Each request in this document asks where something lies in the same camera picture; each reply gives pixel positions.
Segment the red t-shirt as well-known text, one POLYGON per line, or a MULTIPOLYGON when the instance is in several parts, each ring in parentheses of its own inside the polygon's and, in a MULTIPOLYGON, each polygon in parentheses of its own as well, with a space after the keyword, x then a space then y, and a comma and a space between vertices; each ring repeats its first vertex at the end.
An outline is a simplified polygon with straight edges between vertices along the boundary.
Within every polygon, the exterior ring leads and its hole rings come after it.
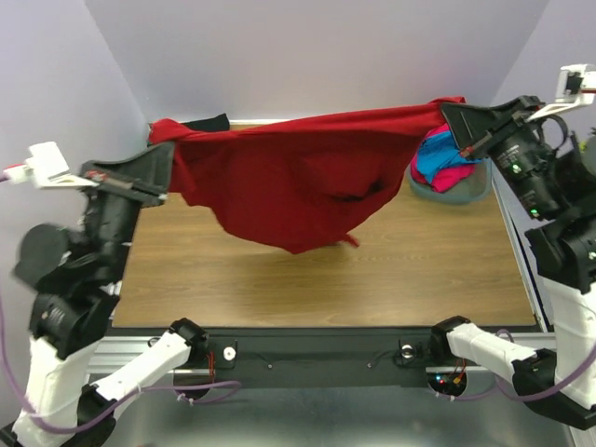
POLYGON ((175 146, 170 191, 229 234, 293 254, 338 242, 390 202, 440 100, 198 131, 164 118, 149 142, 175 146))

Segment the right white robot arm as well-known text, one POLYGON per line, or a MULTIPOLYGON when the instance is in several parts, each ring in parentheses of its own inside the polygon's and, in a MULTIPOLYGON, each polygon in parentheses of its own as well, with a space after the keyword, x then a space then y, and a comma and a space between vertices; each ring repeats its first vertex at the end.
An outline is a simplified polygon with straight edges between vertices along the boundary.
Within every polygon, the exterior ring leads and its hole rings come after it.
POLYGON ((559 120, 562 102, 521 96, 496 107, 444 103, 441 112, 460 154, 487 158, 527 214, 539 221, 526 237, 549 292, 554 349, 518 345, 469 319, 435 325, 429 355, 467 359, 513 387, 534 413, 577 429, 595 425, 595 142, 562 135, 570 149, 548 145, 542 130, 559 120))

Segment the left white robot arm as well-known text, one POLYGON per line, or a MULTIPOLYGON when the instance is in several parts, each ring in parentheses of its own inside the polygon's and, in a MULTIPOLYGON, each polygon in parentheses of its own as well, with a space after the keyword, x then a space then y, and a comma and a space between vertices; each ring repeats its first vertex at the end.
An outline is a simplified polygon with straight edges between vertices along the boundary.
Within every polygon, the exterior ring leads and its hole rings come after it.
POLYGON ((119 301, 140 212, 165 202, 174 151, 172 143, 159 143, 122 161, 89 161, 72 173, 58 145, 43 142, 4 170, 10 183, 75 189, 87 200, 76 229, 42 223, 20 243, 13 273, 36 296, 30 373, 20 415, 2 431, 7 445, 101 445, 131 398, 169 371, 206 359, 207 333, 182 318, 124 367, 86 383, 119 301))

